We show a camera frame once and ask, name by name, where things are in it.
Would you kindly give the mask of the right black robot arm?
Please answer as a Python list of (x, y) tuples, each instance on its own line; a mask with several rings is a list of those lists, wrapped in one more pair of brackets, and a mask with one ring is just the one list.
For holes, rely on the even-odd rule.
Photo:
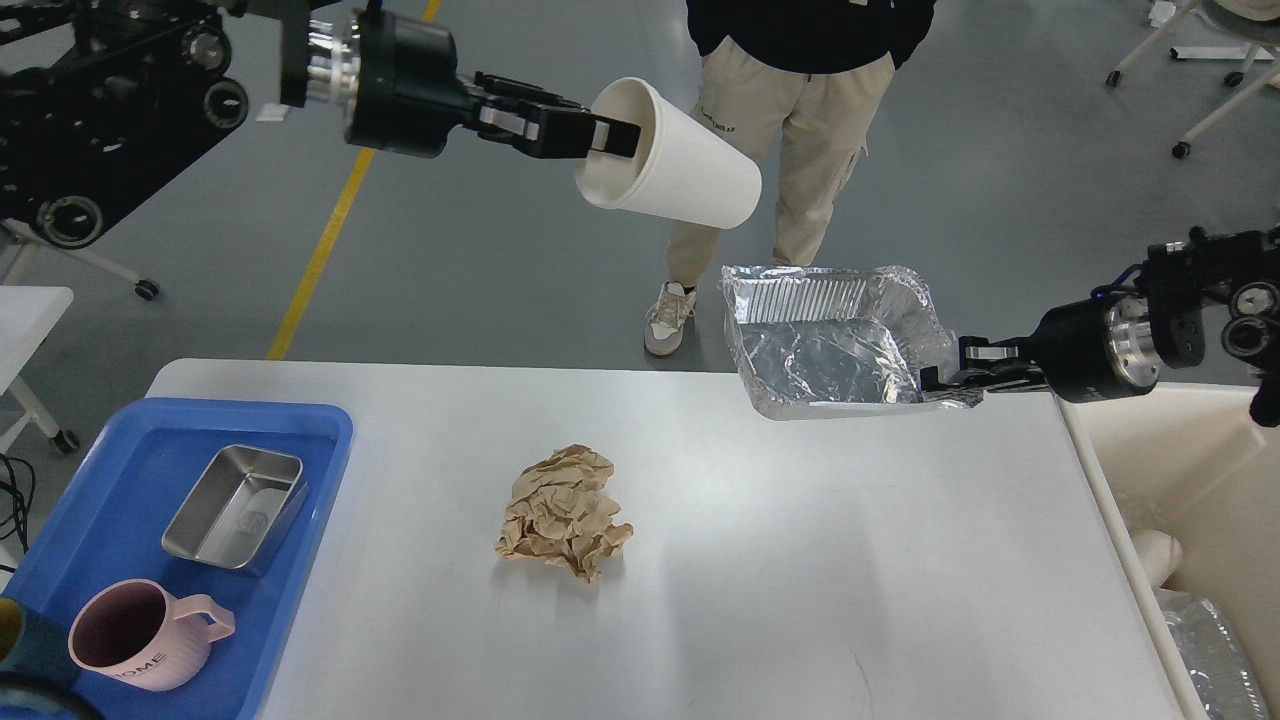
[(1028, 336), (992, 341), (963, 336), (954, 366), (928, 366), (928, 400), (987, 392), (1047, 389), (1071, 404), (1149, 393), (1165, 370), (1203, 363), (1203, 314), (1221, 307), (1222, 351), (1258, 380), (1251, 400), (1254, 424), (1279, 419), (1277, 231), (1188, 237), (1148, 247), (1146, 259), (1078, 302), (1050, 309)]

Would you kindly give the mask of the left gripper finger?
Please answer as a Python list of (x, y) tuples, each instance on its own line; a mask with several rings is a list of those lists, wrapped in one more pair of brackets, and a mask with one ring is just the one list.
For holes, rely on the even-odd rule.
[(643, 131), (626, 120), (599, 117), (582, 108), (483, 105), (465, 127), (480, 138), (507, 145), (536, 159), (582, 159), (590, 152), (634, 158)]
[(476, 70), (470, 81), (471, 115), (483, 110), (506, 111), (517, 117), (585, 115), (580, 102), (553, 94), (541, 86)]

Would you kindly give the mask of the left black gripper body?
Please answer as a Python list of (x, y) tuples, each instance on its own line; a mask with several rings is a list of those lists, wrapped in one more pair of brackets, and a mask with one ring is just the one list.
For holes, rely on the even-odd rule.
[(346, 24), (311, 20), (307, 96), (338, 106), (344, 141), (436, 158), (474, 101), (444, 27), (366, 8)]

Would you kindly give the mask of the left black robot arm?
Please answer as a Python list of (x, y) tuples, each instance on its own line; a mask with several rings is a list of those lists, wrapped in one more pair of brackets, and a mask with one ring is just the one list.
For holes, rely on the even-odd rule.
[(457, 72), (452, 33), (369, 1), (343, 26), (316, 1), (18, 1), (3, 42), (69, 27), (49, 67), (3, 76), (1, 213), (51, 246), (97, 242), (248, 118), (227, 15), (280, 26), (279, 99), (332, 102), (348, 143), (438, 156), (454, 128), (530, 158), (637, 156), (641, 128), (543, 87)]

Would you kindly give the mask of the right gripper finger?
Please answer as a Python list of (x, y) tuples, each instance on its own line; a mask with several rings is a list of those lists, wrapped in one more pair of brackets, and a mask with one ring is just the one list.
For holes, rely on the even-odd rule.
[(1034, 365), (969, 368), (951, 379), (945, 379), (938, 366), (927, 366), (920, 370), (920, 387), (924, 396), (983, 396), (1047, 391), (1050, 383)]
[(1029, 337), (989, 340), (979, 336), (960, 336), (957, 351), (965, 366), (993, 366), (998, 364), (1036, 365)]

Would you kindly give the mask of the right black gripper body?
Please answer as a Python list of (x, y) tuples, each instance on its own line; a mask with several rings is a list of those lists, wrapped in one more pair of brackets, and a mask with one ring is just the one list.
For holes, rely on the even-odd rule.
[(1147, 302), (1125, 295), (1047, 311), (1030, 334), (1030, 359), (1050, 389), (1073, 404), (1147, 395), (1164, 368)]

